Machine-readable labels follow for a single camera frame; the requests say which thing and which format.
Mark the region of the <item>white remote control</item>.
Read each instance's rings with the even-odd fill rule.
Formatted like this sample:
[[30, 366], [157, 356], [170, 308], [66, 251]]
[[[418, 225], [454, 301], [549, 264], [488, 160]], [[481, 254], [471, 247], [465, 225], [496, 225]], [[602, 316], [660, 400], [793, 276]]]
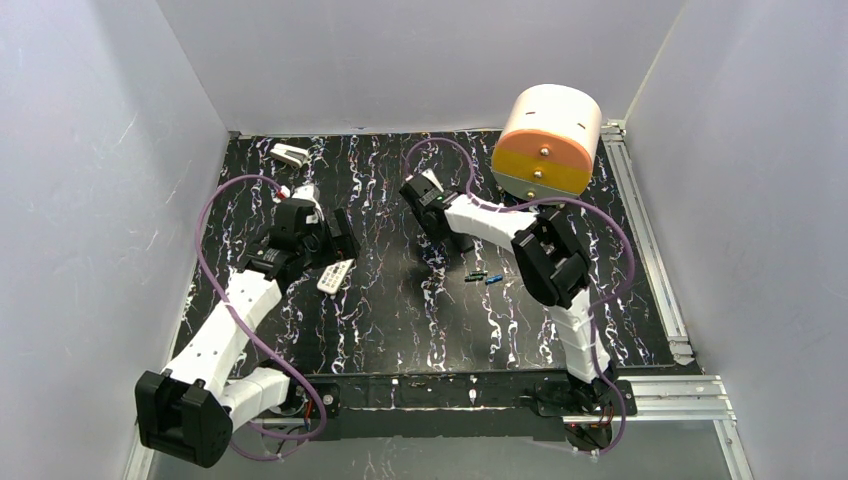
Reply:
[[317, 282], [317, 289], [327, 295], [335, 295], [350, 273], [355, 261], [342, 260], [326, 267]]

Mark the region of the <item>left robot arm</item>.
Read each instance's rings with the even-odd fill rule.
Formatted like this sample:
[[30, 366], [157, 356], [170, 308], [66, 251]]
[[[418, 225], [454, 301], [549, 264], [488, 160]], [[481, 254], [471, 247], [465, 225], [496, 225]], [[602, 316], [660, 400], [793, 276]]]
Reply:
[[264, 350], [275, 367], [258, 367], [235, 381], [229, 374], [256, 329], [305, 272], [358, 256], [359, 245], [344, 209], [322, 213], [306, 198], [281, 201], [271, 226], [242, 255], [220, 300], [189, 344], [159, 372], [144, 372], [135, 385], [143, 446], [200, 467], [215, 465], [233, 433], [264, 411], [282, 406], [302, 388], [319, 423], [300, 435], [306, 441], [327, 423], [319, 391], [303, 374]]

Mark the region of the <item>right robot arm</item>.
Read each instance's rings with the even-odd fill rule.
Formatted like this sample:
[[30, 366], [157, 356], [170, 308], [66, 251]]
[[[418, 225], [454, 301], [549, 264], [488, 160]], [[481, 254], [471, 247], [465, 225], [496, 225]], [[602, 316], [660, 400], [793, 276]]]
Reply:
[[610, 357], [590, 319], [590, 259], [562, 211], [510, 210], [446, 190], [425, 174], [409, 177], [400, 194], [431, 241], [449, 239], [466, 252], [479, 239], [512, 253], [524, 288], [556, 325], [574, 396], [597, 401], [606, 394], [601, 376], [612, 377]]

